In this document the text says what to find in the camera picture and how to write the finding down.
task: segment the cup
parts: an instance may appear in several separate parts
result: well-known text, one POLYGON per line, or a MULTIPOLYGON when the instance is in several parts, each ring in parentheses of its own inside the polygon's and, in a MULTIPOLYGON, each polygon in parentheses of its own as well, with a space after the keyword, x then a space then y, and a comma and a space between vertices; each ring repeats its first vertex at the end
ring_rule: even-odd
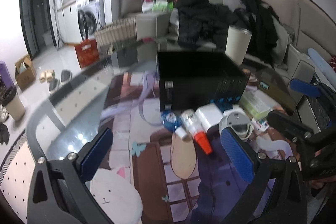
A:
POLYGON ((229 26, 225 54, 238 66, 243 62, 251 37, 252 32, 249 30, 237 26, 229 26))

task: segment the cabinet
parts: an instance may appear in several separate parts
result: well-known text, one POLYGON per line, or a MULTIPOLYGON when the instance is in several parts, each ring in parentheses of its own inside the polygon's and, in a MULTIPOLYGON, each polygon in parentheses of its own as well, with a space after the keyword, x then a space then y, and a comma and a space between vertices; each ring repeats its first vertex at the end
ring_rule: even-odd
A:
POLYGON ((65 32, 67 38, 65 42, 80 43, 82 41, 82 37, 78 26, 76 4, 72 4, 64 8, 63 13, 64 13, 65 32))
POLYGON ((65 30, 65 22, 64 22, 64 15, 63 10, 57 12, 57 19, 58 19, 58 31, 64 42, 67 41, 67 33, 65 30))

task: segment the beige tumbler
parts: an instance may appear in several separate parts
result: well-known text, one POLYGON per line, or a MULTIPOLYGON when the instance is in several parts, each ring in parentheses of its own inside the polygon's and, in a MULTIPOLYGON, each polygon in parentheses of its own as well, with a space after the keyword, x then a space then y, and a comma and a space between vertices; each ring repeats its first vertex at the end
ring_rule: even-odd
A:
POLYGON ((252 32, 237 26, 229 26, 225 54, 240 66, 243 62, 252 32))
POLYGON ((16 93, 16 88, 10 87, 6 90, 0 98, 1 104, 8 111, 8 114, 12 116, 14 121, 19 121, 25 114, 26 110, 23 106, 19 96, 16 93))

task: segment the butterfly pattern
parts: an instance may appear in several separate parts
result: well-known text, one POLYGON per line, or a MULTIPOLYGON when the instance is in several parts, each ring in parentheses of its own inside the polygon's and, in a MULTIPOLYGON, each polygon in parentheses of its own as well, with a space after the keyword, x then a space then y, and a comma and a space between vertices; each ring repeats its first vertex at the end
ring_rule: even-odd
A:
POLYGON ((163 197, 162 197, 162 200, 163 200, 165 203, 168 203, 168 202, 169 202, 169 197, 168 197, 168 195, 163 196, 163 197))
POLYGON ((146 144, 138 144, 137 142, 132 143, 132 156, 139 157, 141 152, 143 152, 146 149, 146 144))

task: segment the washing machine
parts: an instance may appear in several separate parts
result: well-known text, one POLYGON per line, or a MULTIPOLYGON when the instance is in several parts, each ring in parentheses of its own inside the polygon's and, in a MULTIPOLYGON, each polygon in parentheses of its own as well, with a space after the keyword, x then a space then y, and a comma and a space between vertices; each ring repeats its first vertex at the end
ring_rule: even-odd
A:
POLYGON ((94 39, 95 31, 105 26, 104 0, 78 0, 76 5, 82 39, 94 39))

